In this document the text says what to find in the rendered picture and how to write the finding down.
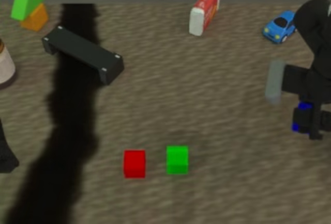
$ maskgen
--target orange cube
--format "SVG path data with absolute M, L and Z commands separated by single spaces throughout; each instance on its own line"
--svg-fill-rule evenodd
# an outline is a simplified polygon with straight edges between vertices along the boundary
M 44 3 L 41 3 L 24 21 L 21 21 L 21 27 L 37 32 L 48 22 L 48 19 L 46 7 Z

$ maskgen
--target car windshield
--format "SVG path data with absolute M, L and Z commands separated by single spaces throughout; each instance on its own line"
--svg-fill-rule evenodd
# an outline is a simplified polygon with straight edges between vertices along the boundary
M 288 24 L 288 21 L 286 19 L 284 19 L 283 17 L 278 17 L 274 20 L 274 23 L 277 26 L 286 27 L 286 25 Z

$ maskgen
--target metal cylinder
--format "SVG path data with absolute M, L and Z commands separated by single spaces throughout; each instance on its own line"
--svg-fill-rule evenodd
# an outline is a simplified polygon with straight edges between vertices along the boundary
M 0 39 L 0 89 L 10 86 L 16 79 L 16 68 L 11 56 Z

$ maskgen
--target toy car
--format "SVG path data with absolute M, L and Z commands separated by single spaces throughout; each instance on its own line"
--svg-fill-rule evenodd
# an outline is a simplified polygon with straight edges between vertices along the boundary
M 295 13 L 293 11 L 284 11 L 265 25 L 262 34 L 276 44 L 283 43 L 289 36 L 296 32 L 293 21 L 294 15 Z

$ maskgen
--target red cube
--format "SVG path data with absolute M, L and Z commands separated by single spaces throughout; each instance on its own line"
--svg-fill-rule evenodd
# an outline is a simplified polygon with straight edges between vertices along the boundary
M 146 177 L 145 150 L 125 150 L 123 159 L 123 173 L 125 178 Z

